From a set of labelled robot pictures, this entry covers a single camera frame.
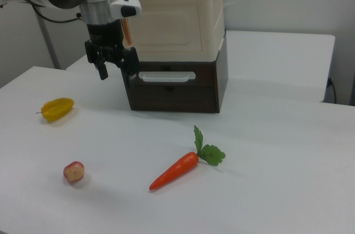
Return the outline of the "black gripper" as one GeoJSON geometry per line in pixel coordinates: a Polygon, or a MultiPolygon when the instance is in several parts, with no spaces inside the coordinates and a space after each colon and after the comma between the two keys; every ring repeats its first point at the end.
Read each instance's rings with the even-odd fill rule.
{"type": "Polygon", "coordinates": [[[126,77],[131,77],[139,71],[139,58],[134,47],[123,46],[123,31],[121,21],[108,24],[87,24],[89,40],[85,42],[85,50],[89,63],[94,63],[101,80],[108,77],[105,62],[114,63],[126,77]],[[106,58],[99,48],[109,48],[111,56],[106,58]]]}

